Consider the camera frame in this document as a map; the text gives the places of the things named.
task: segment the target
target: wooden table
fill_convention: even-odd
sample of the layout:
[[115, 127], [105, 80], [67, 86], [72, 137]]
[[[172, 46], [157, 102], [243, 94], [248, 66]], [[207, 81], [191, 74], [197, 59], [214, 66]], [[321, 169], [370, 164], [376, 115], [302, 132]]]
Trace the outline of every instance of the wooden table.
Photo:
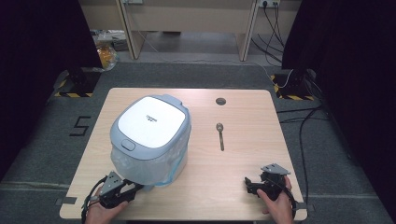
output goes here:
[[[259, 182], [263, 165], [277, 163], [289, 175], [296, 201], [303, 197], [291, 164], [274, 104], [268, 91], [206, 89], [112, 89], [92, 131], [63, 204], [61, 217], [80, 218], [81, 206], [93, 185], [115, 167], [110, 159], [110, 127], [133, 101], [151, 94], [170, 94], [191, 113], [188, 160], [177, 180], [167, 187], [138, 191], [117, 219], [122, 220], [265, 220], [263, 201], [248, 194], [244, 177]], [[216, 99], [224, 98], [225, 105]], [[224, 151], [216, 124], [224, 125]], [[306, 218], [298, 210], [296, 220]]]

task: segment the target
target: human hand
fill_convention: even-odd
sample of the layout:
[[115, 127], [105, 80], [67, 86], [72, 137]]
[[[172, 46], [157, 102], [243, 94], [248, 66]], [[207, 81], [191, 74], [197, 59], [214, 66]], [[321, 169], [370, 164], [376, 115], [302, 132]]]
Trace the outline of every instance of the human hand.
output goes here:
[[[291, 190], [289, 178], [285, 175], [286, 188]], [[257, 189], [257, 194], [267, 205], [267, 209], [262, 210], [264, 214], [271, 214], [277, 224], [290, 224], [293, 222], [291, 213], [291, 202], [289, 196], [282, 190], [275, 201], [268, 198], [267, 194], [261, 189]]]
[[[99, 197], [101, 189], [102, 187], [96, 191], [95, 196]], [[117, 207], [108, 209], [104, 208], [99, 202], [90, 203], [85, 224], [108, 224], [110, 223], [111, 219], [118, 215], [127, 206], [128, 202], [123, 202]]]

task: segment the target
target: wall socket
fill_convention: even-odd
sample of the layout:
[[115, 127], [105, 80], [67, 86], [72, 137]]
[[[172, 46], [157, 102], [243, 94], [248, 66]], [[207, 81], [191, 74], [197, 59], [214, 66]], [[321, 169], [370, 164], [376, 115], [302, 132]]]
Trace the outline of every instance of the wall socket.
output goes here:
[[274, 8], [276, 6], [279, 7], [280, 4], [280, 0], [261, 0], [259, 7], [263, 7], [264, 2], [267, 2], [267, 8]]

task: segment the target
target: floor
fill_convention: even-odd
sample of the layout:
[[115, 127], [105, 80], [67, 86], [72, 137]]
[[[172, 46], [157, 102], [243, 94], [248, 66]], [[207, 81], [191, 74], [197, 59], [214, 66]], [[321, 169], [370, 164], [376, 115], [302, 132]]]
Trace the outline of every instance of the floor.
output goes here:
[[[268, 41], [269, 37], [262, 36], [265, 41]], [[256, 81], [257, 88], [269, 91], [274, 89], [270, 75], [289, 72], [274, 66], [280, 64], [269, 57], [266, 58], [265, 54], [254, 45], [249, 48], [247, 61], [240, 62], [234, 36], [229, 34], [181, 33], [178, 35], [152, 32], [147, 35], [146, 39], [138, 60], [132, 60], [128, 51], [119, 52], [120, 64], [114, 70], [105, 72], [98, 85], [104, 85], [104, 83], [107, 86], [121, 85], [117, 83], [119, 79], [117, 72], [122, 70], [131, 72], [132, 75], [133, 71], [128, 71], [130, 63], [136, 63], [136, 67], [152, 63], [155, 69], [150, 68], [151, 70], [148, 71], [148, 76], [152, 77], [154, 75], [151, 73], [160, 72], [172, 77], [172, 73], [166, 69], [172, 67], [174, 63], [185, 64], [191, 69], [196, 68], [195, 64], [209, 64], [213, 65], [213, 68], [216, 65], [230, 65], [221, 73], [236, 74], [241, 77], [247, 73], [259, 74], [268, 79], [262, 83]], [[266, 48], [257, 35], [254, 39], [256, 43]], [[282, 48], [275, 42], [272, 42], [271, 46], [277, 49]], [[281, 59], [279, 51], [271, 50], [271, 52]], [[177, 80], [177, 76], [172, 78], [162, 85], [172, 86], [171, 82]], [[200, 80], [200, 83], [204, 85], [207, 82], [207, 86], [217, 87], [218, 84], [210, 83], [211, 77], [207, 79], [208, 81]], [[50, 167], [59, 165], [77, 167], [83, 150], [74, 146], [84, 146], [90, 133], [87, 132], [80, 138], [74, 138], [73, 142], [63, 142], [63, 139], [58, 136], [60, 133], [69, 134], [71, 129], [69, 126], [73, 126], [75, 122], [71, 119], [72, 116], [74, 118], [81, 114], [90, 114], [92, 119], [85, 121], [86, 125], [93, 126], [94, 118], [97, 118], [103, 103], [102, 98], [92, 97], [91, 101], [80, 99], [73, 104], [70, 104], [68, 99], [49, 101], [47, 112], [44, 113], [36, 130], [36, 136], [43, 140], [32, 141], [32, 144], [21, 152], [0, 184], [0, 204], [2, 204], [0, 217], [5, 221], [2, 223], [78, 223], [75, 220], [59, 218], [58, 202], [62, 201], [66, 194], [74, 171], [64, 170], [64, 174], [58, 175], [52, 172]], [[295, 113], [280, 113], [280, 111], [314, 107], [318, 105], [318, 101], [285, 101], [277, 99], [274, 95], [273, 100], [276, 111], [279, 112], [279, 121], [284, 121], [281, 122], [282, 131], [303, 195], [307, 193], [309, 182], [309, 217], [304, 223], [392, 223], [362, 169], [347, 157], [325, 111], [318, 112], [315, 119], [304, 126], [302, 137], [305, 142], [307, 168], [306, 174], [304, 173], [298, 134], [301, 122], [291, 121], [301, 121], [301, 118], [306, 116], [306, 111]], [[58, 123], [59, 118], [63, 116], [64, 122], [69, 126]], [[59, 152], [50, 158], [45, 158], [45, 152], [41, 151], [41, 148], [54, 147], [54, 153], [58, 153], [55, 152], [56, 147], [63, 148], [63, 145], [70, 148], [66, 156]], [[37, 155], [45, 159], [41, 162], [29, 160]]]

